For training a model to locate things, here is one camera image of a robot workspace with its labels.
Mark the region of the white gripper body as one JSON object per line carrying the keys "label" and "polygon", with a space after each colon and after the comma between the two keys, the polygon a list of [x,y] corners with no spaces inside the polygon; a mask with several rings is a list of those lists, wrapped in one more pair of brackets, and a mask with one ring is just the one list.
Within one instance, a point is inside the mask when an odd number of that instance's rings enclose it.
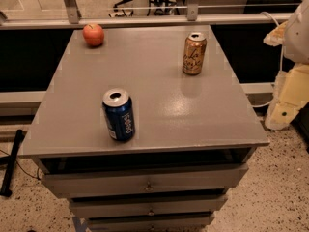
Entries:
{"label": "white gripper body", "polygon": [[279,102],[295,106],[298,112],[309,102],[309,65],[295,64],[288,71]]}

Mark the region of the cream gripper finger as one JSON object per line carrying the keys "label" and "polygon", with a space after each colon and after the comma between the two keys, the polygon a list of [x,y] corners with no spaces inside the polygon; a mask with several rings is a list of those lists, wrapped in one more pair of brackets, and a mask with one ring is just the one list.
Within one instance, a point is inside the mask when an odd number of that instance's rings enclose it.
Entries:
{"label": "cream gripper finger", "polygon": [[263,43],[270,46],[278,46],[284,42],[284,32],[287,21],[279,24],[275,29],[269,32],[263,39]]}
{"label": "cream gripper finger", "polygon": [[279,131],[286,128],[298,114],[298,109],[290,104],[275,102],[272,103],[265,118],[265,125],[268,129]]}

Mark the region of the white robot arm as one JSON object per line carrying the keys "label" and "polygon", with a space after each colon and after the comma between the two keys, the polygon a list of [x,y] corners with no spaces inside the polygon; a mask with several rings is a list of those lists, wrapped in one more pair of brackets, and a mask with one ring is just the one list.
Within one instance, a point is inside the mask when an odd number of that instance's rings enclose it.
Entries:
{"label": "white robot arm", "polygon": [[268,33],[264,43],[281,45],[283,56],[295,63],[276,76],[265,118],[268,129],[282,130],[309,102],[309,0],[303,0],[286,22]]}

